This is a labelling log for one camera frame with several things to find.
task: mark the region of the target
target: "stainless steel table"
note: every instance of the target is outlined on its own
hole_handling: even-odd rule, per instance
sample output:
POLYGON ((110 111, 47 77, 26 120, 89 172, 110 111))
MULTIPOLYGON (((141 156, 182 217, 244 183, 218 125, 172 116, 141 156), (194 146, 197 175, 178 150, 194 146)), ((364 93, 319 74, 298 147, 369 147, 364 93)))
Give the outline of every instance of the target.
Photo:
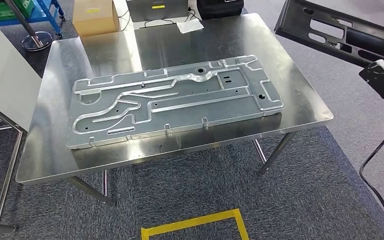
POLYGON ((253 140, 266 171, 295 131, 325 125, 333 115, 257 14, 203 21, 203 30, 181 34, 176 25, 54 41, 16 181, 67 179, 109 205, 104 193, 76 175, 156 158, 253 140), (82 150, 64 145, 75 80, 256 55, 279 92, 281 114, 82 150), (265 160, 256 139, 286 134, 265 160))

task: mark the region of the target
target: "metal panel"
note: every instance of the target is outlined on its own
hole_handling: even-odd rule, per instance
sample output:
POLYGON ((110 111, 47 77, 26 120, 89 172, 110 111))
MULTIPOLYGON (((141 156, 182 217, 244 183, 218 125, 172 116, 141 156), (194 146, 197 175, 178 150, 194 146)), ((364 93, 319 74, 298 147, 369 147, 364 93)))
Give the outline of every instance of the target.
POLYGON ((71 99, 71 149, 260 118, 284 106, 254 55, 81 79, 71 99))

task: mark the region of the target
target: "black bracket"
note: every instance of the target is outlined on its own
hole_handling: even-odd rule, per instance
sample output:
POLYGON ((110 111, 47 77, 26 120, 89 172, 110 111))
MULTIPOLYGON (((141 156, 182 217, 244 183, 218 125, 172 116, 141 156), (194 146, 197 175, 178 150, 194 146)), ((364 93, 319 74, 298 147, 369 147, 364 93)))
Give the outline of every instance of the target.
POLYGON ((360 72, 360 77, 384 99, 384 62, 370 64, 360 72))
POLYGON ((383 26, 306 0, 286 0, 275 33, 365 68, 360 76, 384 98, 383 26))
POLYGON ((383 26, 305 0, 286 0, 275 32, 363 68, 384 60, 383 26), (342 35, 317 30, 314 23, 342 35))

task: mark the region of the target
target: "yellow floor marking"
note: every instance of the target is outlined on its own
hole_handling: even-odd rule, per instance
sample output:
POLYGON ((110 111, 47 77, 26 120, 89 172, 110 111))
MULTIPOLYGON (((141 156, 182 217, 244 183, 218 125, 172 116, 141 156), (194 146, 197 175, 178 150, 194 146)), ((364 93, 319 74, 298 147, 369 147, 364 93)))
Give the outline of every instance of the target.
POLYGON ((242 240, 249 240, 248 233, 246 232, 245 224, 243 223, 242 215, 240 215, 239 209, 233 209, 229 211, 222 211, 206 216, 200 216, 189 220, 178 221, 161 226, 155 226, 151 228, 142 228, 142 240, 149 240, 150 236, 173 232, 181 229, 191 228, 203 224, 213 223, 224 219, 234 218, 236 220, 237 228, 242 240))

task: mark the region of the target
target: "metal stand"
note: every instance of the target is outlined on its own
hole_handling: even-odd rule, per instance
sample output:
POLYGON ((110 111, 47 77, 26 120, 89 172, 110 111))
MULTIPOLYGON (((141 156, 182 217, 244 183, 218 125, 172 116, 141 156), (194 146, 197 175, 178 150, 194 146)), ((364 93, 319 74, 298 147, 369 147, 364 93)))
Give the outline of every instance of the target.
POLYGON ((279 157, 279 155, 282 153, 284 148, 287 146, 287 144, 290 142, 290 140, 293 138, 295 134, 296 132, 287 133, 283 137, 283 139, 280 141, 280 143, 277 145, 276 149, 274 150, 273 154, 271 154, 270 158, 268 158, 268 160, 265 158, 264 153, 262 152, 261 146, 259 145, 259 142, 257 140, 254 140, 254 145, 257 149, 259 157, 264 163, 261 170, 258 172, 260 176, 264 175, 270 169, 271 164, 273 164, 273 162, 279 157))
POLYGON ((108 196, 108 170, 102 171, 102 194, 108 196))
POLYGON ((38 31, 35 33, 31 26, 28 24, 28 22, 25 20, 20 10, 15 5, 14 1, 5 0, 5 3, 14 12, 15 16, 28 33, 28 36, 26 36, 21 42, 22 47, 26 51, 40 51, 50 46, 50 44, 52 43, 52 35, 50 33, 45 31, 38 31))
POLYGON ((103 195, 102 193, 98 192, 96 189, 92 188, 89 184, 85 183, 83 180, 79 179, 76 176, 71 176, 66 179, 69 183, 76 186, 78 189, 82 190, 83 192, 92 195, 92 197, 98 199, 98 201, 108 205, 108 206, 115 206, 116 202, 110 199, 109 197, 103 195))
MULTIPOLYGON (((17 160, 18 150, 21 145, 21 139, 22 139, 24 130, 1 112, 0 112, 0 119, 5 121, 9 125, 9 126, 0 126, 0 130, 14 128, 15 130, 18 131, 17 137, 15 139, 14 149, 12 150, 11 160, 9 161, 9 167, 8 167, 8 170, 6 171, 6 175, 3 180, 2 191, 0 193, 0 220, 1 220, 3 207, 5 206, 6 196, 8 195, 9 184, 12 179, 12 172, 14 171, 15 162, 17 160)), ((14 225, 0 224, 0 232, 12 233, 15 230, 16 230, 16 226, 14 225)))

